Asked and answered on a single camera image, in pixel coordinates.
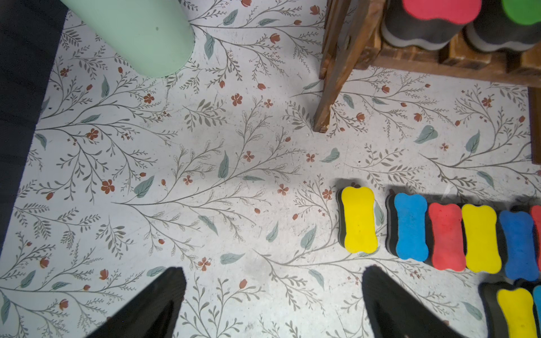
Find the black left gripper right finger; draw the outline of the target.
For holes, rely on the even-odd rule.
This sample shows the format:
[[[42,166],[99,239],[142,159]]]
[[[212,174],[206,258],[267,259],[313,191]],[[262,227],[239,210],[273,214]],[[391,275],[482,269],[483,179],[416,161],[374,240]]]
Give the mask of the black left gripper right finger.
[[[362,276],[363,301],[375,337],[459,337],[377,266]]]

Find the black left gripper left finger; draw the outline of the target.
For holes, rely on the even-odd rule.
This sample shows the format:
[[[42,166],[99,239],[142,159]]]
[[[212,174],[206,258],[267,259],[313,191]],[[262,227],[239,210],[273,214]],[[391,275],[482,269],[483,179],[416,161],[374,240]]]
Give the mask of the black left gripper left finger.
[[[170,267],[89,336],[172,337],[186,288],[183,269]]]

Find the blue eraser top shelf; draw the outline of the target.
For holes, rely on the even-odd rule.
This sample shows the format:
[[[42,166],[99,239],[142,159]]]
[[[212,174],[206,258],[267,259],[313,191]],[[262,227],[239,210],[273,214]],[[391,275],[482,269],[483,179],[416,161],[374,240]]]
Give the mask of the blue eraser top shelf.
[[[533,218],[524,211],[502,211],[499,222],[507,247],[506,277],[535,282],[540,272],[536,261]]]
[[[385,247],[399,259],[425,262],[429,256],[425,216],[428,202],[419,194],[391,194],[386,199]]]

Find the blue eraser shelf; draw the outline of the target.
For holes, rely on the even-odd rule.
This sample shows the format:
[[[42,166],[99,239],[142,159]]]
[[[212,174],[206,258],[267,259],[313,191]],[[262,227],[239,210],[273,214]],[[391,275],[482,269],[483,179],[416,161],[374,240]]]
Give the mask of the blue eraser shelf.
[[[534,302],[534,315],[537,325],[537,337],[541,338],[541,285],[536,285],[532,291],[533,302]]]
[[[535,282],[540,272],[536,261],[533,218],[524,211],[502,211],[499,222],[507,247],[506,277]]]
[[[391,194],[386,199],[385,247],[399,259],[425,262],[429,256],[425,216],[428,202],[419,194]]]

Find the red eraser top shelf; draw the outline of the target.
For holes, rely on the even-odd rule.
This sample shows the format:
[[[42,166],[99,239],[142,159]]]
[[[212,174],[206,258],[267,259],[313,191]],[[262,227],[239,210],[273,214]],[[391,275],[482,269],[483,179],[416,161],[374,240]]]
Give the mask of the red eraser top shelf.
[[[541,206],[532,206],[530,209],[530,215],[534,223],[534,244],[535,244],[535,255],[538,270],[541,270]]]
[[[462,272],[466,254],[462,228],[462,210],[457,204],[432,203],[428,207],[430,225],[427,263],[437,270]]]

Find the red eraser shelf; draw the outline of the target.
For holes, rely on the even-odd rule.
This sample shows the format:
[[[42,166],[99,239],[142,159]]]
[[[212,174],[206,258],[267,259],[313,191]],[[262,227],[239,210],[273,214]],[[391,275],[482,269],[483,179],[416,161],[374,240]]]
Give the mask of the red eraser shelf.
[[[538,270],[541,270],[541,206],[532,206],[530,209],[530,215],[534,223],[534,244],[535,244],[535,255]]]
[[[381,37],[397,48],[437,51],[473,22],[481,7],[481,0],[391,0],[381,23]]]
[[[457,204],[432,203],[428,207],[430,225],[427,263],[437,270],[462,272],[466,254],[462,228],[462,210]]]

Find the yellow eraser top shelf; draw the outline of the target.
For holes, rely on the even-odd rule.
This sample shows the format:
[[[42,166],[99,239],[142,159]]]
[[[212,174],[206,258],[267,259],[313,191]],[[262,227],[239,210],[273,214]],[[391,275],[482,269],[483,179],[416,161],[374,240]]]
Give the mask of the yellow eraser top shelf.
[[[351,254],[378,249],[375,196],[368,187],[345,187],[337,195],[340,207],[339,243]]]
[[[497,214],[491,206],[462,206],[466,267],[473,273],[497,274],[502,259],[497,241]]]

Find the yellow eraser shelf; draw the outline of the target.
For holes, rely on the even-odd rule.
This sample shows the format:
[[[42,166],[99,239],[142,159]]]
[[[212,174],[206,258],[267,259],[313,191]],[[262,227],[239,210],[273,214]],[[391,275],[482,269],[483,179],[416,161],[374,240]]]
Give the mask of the yellow eraser shelf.
[[[489,337],[540,337],[535,297],[529,289],[507,283],[482,283]]]
[[[378,249],[375,196],[368,187],[345,187],[337,195],[340,207],[339,243],[351,254]]]
[[[466,267],[473,273],[497,274],[502,259],[497,241],[497,214],[491,206],[462,206]]]

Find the yellow eraser bottom shelf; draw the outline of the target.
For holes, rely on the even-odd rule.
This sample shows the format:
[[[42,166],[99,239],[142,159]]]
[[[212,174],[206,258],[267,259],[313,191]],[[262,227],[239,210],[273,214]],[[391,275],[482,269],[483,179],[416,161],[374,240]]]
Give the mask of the yellow eraser bottom shelf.
[[[482,283],[489,337],[540,337],[535,297],[529,289],[507,283]]]

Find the wooden two-tier shelf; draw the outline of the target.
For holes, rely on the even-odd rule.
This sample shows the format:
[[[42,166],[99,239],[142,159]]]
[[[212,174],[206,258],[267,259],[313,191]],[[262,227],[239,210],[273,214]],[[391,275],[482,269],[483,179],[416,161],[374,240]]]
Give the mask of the wooden two-tier shelf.
[[[331,119],[331,106],[354,69],[369,66],[507,83],[528,87],[531,119],[532,162],[540,163],[540,45],[515,54],[481,54],[467,45],[463,33],[455,35],[441,52],[418,47],[395,48],[382,41],[378,31],[383,22],[385,1],[359,1],[344,47],[339,36],[349,1],[328,1],[323,38],[323,59],[319,77],[324,81],[313,129],[325,133]]]

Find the red eraser bottom shelf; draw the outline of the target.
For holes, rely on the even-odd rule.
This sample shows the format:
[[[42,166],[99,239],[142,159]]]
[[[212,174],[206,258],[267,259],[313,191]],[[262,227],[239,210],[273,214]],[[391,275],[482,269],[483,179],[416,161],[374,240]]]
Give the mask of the red eraser bottom shelf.
[[[381,23],[381,37],[397,48],[437,51],[473,22],[481,7],[481,0],[391,0]]]

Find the green eraser bottom shelf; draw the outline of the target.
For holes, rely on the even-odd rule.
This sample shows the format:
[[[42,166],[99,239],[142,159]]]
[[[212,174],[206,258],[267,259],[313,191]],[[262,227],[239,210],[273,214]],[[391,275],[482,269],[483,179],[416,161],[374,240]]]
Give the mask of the green eraser bottom shelf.
[[[477,18],[466,26],[469,44],[480,52],[525,52],[540,42],[540,1],[483,1]]]

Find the green pencil cup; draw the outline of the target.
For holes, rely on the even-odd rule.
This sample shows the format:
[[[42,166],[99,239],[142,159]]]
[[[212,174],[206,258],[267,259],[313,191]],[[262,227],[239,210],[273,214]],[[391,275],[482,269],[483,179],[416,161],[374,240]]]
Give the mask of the green pencil cup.
[[[195,37],[178,1],[64,1],[139,74],[166,77],[190,59]]]

